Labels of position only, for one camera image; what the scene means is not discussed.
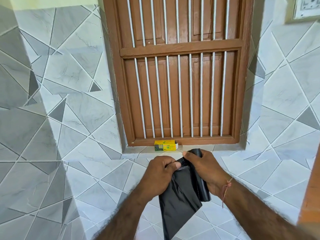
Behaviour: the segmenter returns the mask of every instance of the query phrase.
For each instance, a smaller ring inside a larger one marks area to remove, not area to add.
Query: black garbage bag
[[[200,149],[189,152],[202,157]],[[174,172],[167,189],[159,195],[164,240],[170,240],[200,209],[201,202],[211,200],[206,182],[184,157],[177,160],[181,168]]]

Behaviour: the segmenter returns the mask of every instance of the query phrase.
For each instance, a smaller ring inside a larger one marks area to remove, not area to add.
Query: right hand
[[[222,187],[231,179],[231,176],[223,170],[213,154],[206,150],[201,150],[202,158],[191,152],[183,152],[183,157],[190,161],[200,177],[207,182],[210,193],[221,197]]]

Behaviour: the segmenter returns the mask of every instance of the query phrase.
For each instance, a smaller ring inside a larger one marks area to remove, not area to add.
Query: left hand
[[[180,167],[181,163],[176,162],[170,156],[157,156],[149,162],[146,172],[136,188],[141,190],[149,202],[166,190],[172,174]]]

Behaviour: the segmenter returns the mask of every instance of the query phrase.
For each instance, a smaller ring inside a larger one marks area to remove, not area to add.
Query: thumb
[[[182,156],[191,162],[193,165],[196,165],[200,159],[197,155],[191,153],[191,152],[182,152]]]
[[[174,171],[176,171],[176,170],[179,169],[180,167],[181,167],[181,163],[178,162],[178,161],[175,161],[175,162],[172,162],[172,163],[168,164],[165,169],[166,169],[168,172],[170,172],[170,174],[173,174]]]

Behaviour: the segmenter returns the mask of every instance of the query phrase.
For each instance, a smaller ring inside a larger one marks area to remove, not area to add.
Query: yellow box
[[[155,151],[175,151],[178,149],[178,143],[175,140],[156,140],[154,141]]]

